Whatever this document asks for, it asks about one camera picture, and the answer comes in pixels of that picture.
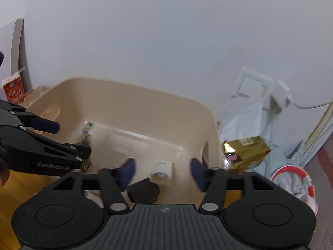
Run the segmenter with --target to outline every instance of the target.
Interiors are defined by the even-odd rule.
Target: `round black disc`
[[[309,206],[287,192],[256,191],[229,205],[224,223],[252,247],[292,249],[309,243],[316,217]]]
[[[49,191],[21,205],[12,217],[12,227],[25,245],[58,249],[87,241],[100,229],[103,219],[102,209],[82,195]]]

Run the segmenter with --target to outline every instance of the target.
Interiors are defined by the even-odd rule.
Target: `human hand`
[[[0,166],[0,186],[4,186],[9,179],[10,171]]]

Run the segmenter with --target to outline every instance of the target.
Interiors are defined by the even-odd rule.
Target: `ribbed gray panel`
[[[136,205],[110,217],[103,230],[71,250],[253,250],[224,228],[216,216],[193,205]]]

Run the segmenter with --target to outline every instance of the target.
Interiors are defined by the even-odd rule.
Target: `white plug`
[[[280,113],[282,109],[287,108],[288,105],[290,104],[291,102],[289,99],[290,93],[291,93],[290,88],[284,82],[278,80],[275,83],[271,91],[271,98],[274,101],[274,103],[277,105],[277,107],[280,109],[279,112],[277,113]]]

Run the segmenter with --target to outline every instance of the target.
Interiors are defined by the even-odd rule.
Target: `gold package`
[[[231,172],[256,168],[271,151],[260,136],[225,141],[222,150],[231,162]]]

